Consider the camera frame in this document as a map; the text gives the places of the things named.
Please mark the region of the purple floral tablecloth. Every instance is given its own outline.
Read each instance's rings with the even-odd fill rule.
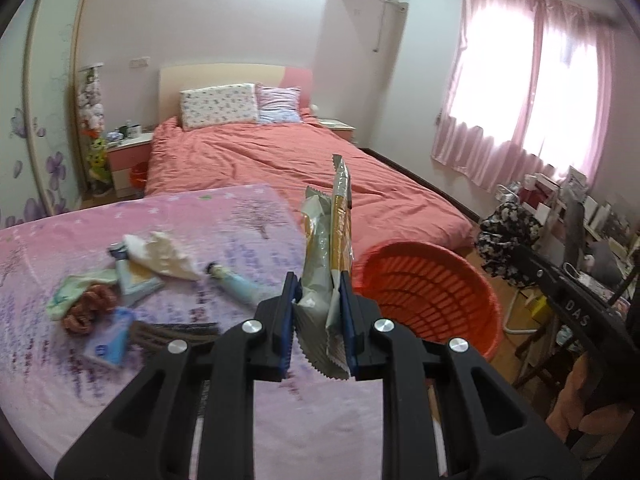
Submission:
[[[142,366],[137,351],[121,371],[82,359],[84,342],[45,313],[65,276],[109,266],[106,249],[124,234],[165,231],[199,268],[216,261],[280,286],[287,271],[302,272],[299,225],[273,189],[242,186],[120,202],[0,232],[0,406],[45,471],[53,475]],[[167,280],[135,312],[147,322],[217,321],[225,330],[252,316],[206,279]],[[380,477],[381,383],[328,380],[294,344],[289,378],[257,383],[255,403],[257,480]]]

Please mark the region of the sliding wardrobe door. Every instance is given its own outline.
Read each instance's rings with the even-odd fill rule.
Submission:
[[[22,68],[31,13],[24,0],[0,38],[0,228],[42,218],[27,140]]]
[[[74,152],[72,54],[81,0],[37,0],[26,49],[24,100],[33,171],[49,214],[80,199]]]

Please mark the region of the silver screw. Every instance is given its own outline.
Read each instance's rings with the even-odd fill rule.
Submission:
[[[391,332],[396,326],[390,319],[379,319],[373,324],[378,332]]]
[[[187,347],[187,342],[183,339],[174,339],[167,345],[169,352],[172,354],[181,354],[187,349]]]
[[[454,352],[463,354],[464,352],[469,350],[469,343],[466,342],[466,339],[455,337],[451,341],[449,341],[449,348],[451,348]]]
[[[248,334],[255,334],[260,332],[260,330],[262,330],[262,323],[257,319],[250,319],[242,323],[242,331]]]

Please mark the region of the wall socket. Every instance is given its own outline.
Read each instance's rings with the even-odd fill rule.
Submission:
[[[149,56],[137,57],[136,59],[132,59],[129,61],[129,68],[143,68],[145,66],[149,66],[149,60],[151,58]]]

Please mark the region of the orange laundry basket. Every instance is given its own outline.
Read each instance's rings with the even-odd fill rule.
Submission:
[[[354,266],[356,291],[420,338],[463,337],[490,360],[502,339],[502,309],[491,285],[464,258],[432,244],[391,241]]]
[[[149,164],[147,162],[140,162],[136,164],[129,171],[129,181],[131,187],[138,190],[140,194],[144,194],[146,187],[146,174],[149,171]]]

